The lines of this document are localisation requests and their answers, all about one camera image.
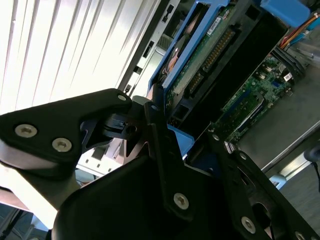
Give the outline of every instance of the gray surface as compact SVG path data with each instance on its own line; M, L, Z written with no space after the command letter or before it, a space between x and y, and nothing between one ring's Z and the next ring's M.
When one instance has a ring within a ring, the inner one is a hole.
M25 162L31 162L36 157L13 149L0 140L0 158L4 162L10 162L11 159L23 159ZM55 181L11 168L2 163L0 163L0 186L11 190L48 229L52 229L61 204L80 188L76 182L75 174L66 179ZM14 206L13 202L5 202L5 204Z
M24 205L16 195L7 189L0 188L0 204L6 204L9 206L14 206L17 209L22 209L28 211L29 209Z
M280 192L320 236L320 193L313 166L291 178Z
M320 120L320 69L310 67L292 96L285 96L240 140L241 150L263 168Z

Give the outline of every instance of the green circuit board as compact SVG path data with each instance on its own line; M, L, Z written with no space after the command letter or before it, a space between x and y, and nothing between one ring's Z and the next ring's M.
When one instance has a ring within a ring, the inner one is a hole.
M206 35L202 38L194 53L183 67L169 91L166 93L166 110L171 107L175 96L180 94L181 91L185 89L185 87L196 75L199 68L206 61L213 47L219 41L221 35L226 31L230 18L235 13L235 8L235 6L227 6L219 12L217 18L213 21Z
M292 94L291 84L278 71L281 65L267 57L223 107L222 116L211 123L221 139L236 143L282 96Z

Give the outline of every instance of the blue plastic latch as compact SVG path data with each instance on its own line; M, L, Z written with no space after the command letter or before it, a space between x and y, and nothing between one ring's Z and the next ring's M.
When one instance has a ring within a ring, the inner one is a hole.
M187 133L185 133L185 132L183 132L183 131L181 131L181 130L179 130L169 124L167 125L167 127L168 127L168 129L174 131L176 139L179 144L181 156L183 157L192 148L192 146L195 143L195 139L191 135L189 135L189 134L187 134Z
M309 8L299 0L262 0L260 6L295 28L310 16Z

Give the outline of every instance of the electronic component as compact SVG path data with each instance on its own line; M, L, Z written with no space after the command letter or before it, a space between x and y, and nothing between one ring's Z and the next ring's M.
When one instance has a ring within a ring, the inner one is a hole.
M198 70L202 65L209 68L212 63L218 58L226 44L230 41L234 32L231 29L225 31L230 17L234 14L234 7L226 7L220 11L217 18L213 21L206 35L194 51L189 61L184 66L181 73L178 75L174 84L166 94L166 109L170 109L174 102L175 96L179 95L185 87L190 83L189 93L198 86L203 76Z
M270 71L257 80L261 69L278 69L282 64L274 57L267 57L237 93L223 107L221 118L212 124L222 139L237 142L241 136L279 99L280 93L292 95L291 84L281 81L279 74Z
M176 65L181 53L184 51L186 45L190 40L190 36L188 34L183 35L180 40L174 46L174 51L171 53L168 61L161 69L161 74L159 75L159 82L163 83L167 75L171 73L174 66Z

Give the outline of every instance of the metal panel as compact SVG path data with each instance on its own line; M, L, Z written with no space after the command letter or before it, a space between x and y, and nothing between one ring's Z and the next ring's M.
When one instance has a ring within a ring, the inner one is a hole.
M112 149L112 146L119 146L121 141L121 139L114 139L111 142L109 149ZM80 160L76 166L77 169L98 177L102 177L123 165L122 162L117 162L116 158L106 154L104 154L101 159L96 159L93 157L94 151L94 149L91 149L80 157Z
M151 52L141 74L137 77L135 82L132 81L134 83L132 96L147 96L149 80L165 54L166 52L160 47L156 47L153 52Z
M0 114L116 88L159 3L0 1Z
M286 178L288 181L296 174L300 173L303 169L308 167L310 162L305 159L304 153L301 153L296 159L290 162L281 172L280 174Z
M140 49L141 53L139 54L138 51L136 52L136 58L132 59L132 62L130 63L131 66L128 67L126 72L123 74L123 77L121 77L121 83L119 84L120 90L124 90L127 85L133 86L131 88L131 90L127 93L129 96L132 95L133 91L135 90L135 87L140 82L141 76L143 74L143 73L141 73L140 75L138 75L135 72L134 67L138 66L139 68L142 69L142 72L145 71L145 68L147 68L147 65L149 64L150 59L153 57L153 52L155 51L155 49L158 45L158 42L160 41L161 36L163 35L167 25L171 21L171 18L174 15L174 12L176 11L179 3L180 3L180 0L170 0L170 1L163 0L161 2L161 4L159 5L159 8L157 11L159 11L159 14L161 14L161 15L156 15L157 14L156 13L154 16L154 19L152 20L152 21L154 21L154 24L156 24L152 35L150 36L149 39L147 39L144 48L143 48L143 42L141 42L141 45L139 46L139 48L141 48ZM170 13L168 13L167 11L170 6L172 6L173 9ZM140 96L145 96L147 94L147 90L145 90L142 94L143 95L140 95Z

